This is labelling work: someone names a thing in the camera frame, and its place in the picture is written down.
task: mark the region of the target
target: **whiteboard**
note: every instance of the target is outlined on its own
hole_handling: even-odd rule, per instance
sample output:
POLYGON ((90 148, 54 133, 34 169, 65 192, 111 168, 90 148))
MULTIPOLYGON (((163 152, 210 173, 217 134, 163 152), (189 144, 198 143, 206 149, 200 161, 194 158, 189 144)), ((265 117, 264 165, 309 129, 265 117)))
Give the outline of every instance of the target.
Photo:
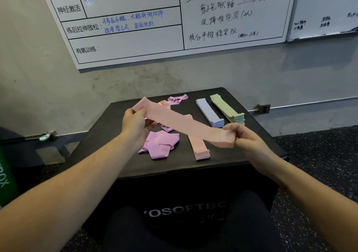
POLYGON ((46 0, 78 69, 284 42, 293 0, 46 0))
POLYGON ((288 41, 357 29, 358 0, 296 0, 288 41))

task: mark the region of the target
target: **hand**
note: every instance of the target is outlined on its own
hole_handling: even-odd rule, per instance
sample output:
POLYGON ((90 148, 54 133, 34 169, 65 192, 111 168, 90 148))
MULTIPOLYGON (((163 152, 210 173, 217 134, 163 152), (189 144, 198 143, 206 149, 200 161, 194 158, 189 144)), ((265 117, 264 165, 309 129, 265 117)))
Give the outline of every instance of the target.
POLYGON ((128 109, 124 113, 122 132, 125 140, 132 146, 133 153, 138 152, 144 145, 149 132, 157 125, 149 119, 144 119, 145 108, 135 112, 128 109))
POLYGON ((238 123, 228 124, 223 127, 223 130, 234 131, 237 137, 236 145, 244 152, 253 167, 261 174, 278 182, 275 175, 284 160, 273 153, 260 136, 238 123))

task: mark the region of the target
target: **leg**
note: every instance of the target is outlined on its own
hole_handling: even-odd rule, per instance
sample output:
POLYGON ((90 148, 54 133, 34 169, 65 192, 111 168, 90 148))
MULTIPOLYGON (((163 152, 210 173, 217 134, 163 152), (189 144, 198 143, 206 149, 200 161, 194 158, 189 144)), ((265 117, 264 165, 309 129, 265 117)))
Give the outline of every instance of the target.
POLYGON ((265 204, 253 191, 243 191, 231 204, 218 235, 202 251, 284 252, 285 249, 265 204))
POLYGON ((110 219, 102 251, 161 252, 179 251, 156 238, 145 227, 140 214, 131 207, 117 210, 110 219))

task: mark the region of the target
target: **concrete wall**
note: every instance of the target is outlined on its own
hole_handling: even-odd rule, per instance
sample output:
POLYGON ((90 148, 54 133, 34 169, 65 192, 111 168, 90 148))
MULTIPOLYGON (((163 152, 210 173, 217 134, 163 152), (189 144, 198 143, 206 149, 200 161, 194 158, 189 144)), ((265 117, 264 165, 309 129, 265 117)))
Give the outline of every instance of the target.
MULTIPOLYGON (((0 138, 89 129, 120 100, 227 88, 247 109, 358 96, 350 35, 79 73, 45 0, 0 0, 0 138)), ((358 124, 357 101, 260 116, 272 134, 358 124)))

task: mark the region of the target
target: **person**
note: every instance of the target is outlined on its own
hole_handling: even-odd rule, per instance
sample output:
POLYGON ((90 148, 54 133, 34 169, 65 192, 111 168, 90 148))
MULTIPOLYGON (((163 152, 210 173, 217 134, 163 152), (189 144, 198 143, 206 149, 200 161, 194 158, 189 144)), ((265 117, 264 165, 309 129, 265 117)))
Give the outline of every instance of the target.
MULTIPOLYGON (((128 109, 118 137, 1 209, 0 251, 61 250, 155 127, 156 123, 144 119, 144 114, 144 108, 136 113, 128 109)), ((358 204, 280 159, 247 127, 232 123, 223 129, 236 133, 236 145, 254 168, 289 192, 335 250, 358 251, 358 204)), ((229 214, 231 217, 204 251, 250 251, 250 245, 252 251, 283 251, 282 244, 277 243, 280 239, 274 223, 263 213, 263 203, 257 196, 245 191, 234 204, 236 209, 229 214), (244 225, 252 227, 233 231, 233 226, 244 225)), ((115 213, 103 250, 181 251, 142 229, 138 216, 130 208, 115 213)))

